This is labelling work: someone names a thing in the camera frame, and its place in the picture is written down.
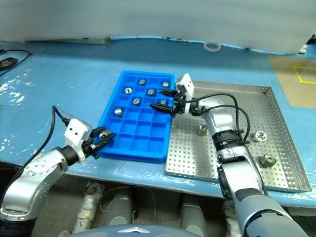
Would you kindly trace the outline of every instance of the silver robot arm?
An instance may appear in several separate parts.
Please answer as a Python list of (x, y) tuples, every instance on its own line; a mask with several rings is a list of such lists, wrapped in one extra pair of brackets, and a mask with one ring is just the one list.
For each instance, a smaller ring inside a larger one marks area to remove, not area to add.
[(275, 200), (262, 194), (260, 174), (250, 158), (251, 154), (240, 131), (234, 126), (231, 113), (225, 108), (203, 113), (208, 108), (222, 105), (222, 101), (214, 97), (194, 100), (194, 85), (189, 74), (185, 74), (177, 86), (178, 91), (160, 91), (165, 96), (174, 97), (173, 107), (159, 104), (151, 106), (172, 115), (202, 115), (205, 119), (220, 163), (217, 171), (222, 194), (224, 198), (233, 200), (237, 220), (244, 236), (307, 237), (302, 228)]
[(84, 122), (70, 120), (65, 136), (65, 147), (34, 158), (22, 174), (7, 188), (0, 209), (0, 236), (30, 236), (51, 186), (76, 162), (82, 163), (89, 155), (114, 136), (105, 127), (90, 130)]

